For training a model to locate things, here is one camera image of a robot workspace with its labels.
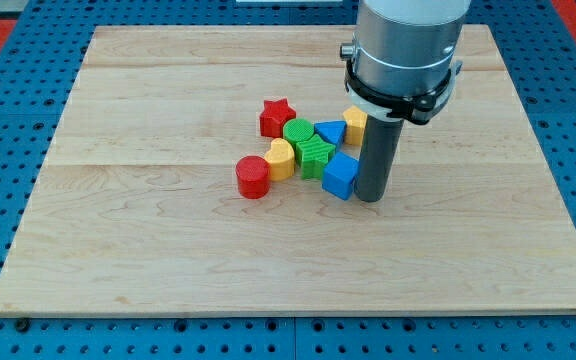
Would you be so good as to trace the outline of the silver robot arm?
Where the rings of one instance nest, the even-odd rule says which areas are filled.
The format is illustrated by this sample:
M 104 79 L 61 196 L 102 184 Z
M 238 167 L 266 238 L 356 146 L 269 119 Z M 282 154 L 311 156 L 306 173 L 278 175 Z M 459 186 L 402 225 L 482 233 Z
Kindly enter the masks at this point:
M 446 77 L 470 0 L 361 0 L 340 58 L 366 87 L 388 96 L 430 92 Z

